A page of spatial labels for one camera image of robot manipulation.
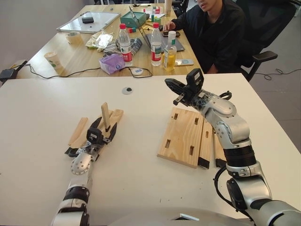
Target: white table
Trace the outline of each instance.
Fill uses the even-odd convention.
[[[156,157],[177,97],[165,78],[7,81],[0,88],[0,225],[51,222],[71,178],[71,158],[64,154],[68,140],[80,118],[91,123],[105,101],[110,109],[123,109],[124,116],[94,165],[91,225],[148,207],[192,207],[242,218],[215,193],[213,161],[205,170]],[[185,81],[185,76],[175,78]],[[121,93],[126,86],[131,95]],[[241,74],[220,74],[205,76],[204,89],[233,93],[273,198],[301,209],[301,155],[252,87]],[[223,194],[228,178],[221,177]]]

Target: tape roll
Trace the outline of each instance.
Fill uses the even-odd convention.
[[[66,39],[69,44],[78,44],[83,42],[79,32],[70,32],[66,35]]]

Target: whiteboard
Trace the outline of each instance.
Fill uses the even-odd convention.
[[[83,17],[93,17],[94,22],[90,24],[84,24],[82,22]],[[68,23],[58,27],[56,30],[59,32],[80,32],[80,33],[96,33],[105,29],[110,23],[112,23],[120,13],[103,13],[103,12],[85,12],[79,17],[69,21]]]

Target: white wall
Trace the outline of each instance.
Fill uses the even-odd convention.
[[[93,0],[0,0],[0,71],[29,60]]]

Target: green box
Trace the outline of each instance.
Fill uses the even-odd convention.
[[[143,25],[146,21],[146,13],[142,13],[142,12],[134,12],[135,16],[137,17],[139,23],[141,25]],[[134,22],[133,18],[132,18],[132,14],[131,12],[128,12],[127,14],[125,14],[124,16],[122,16],[120,18],[120,22],[122,24],[125,24],[127,27],[135,27],[138,28],[136,23]]]

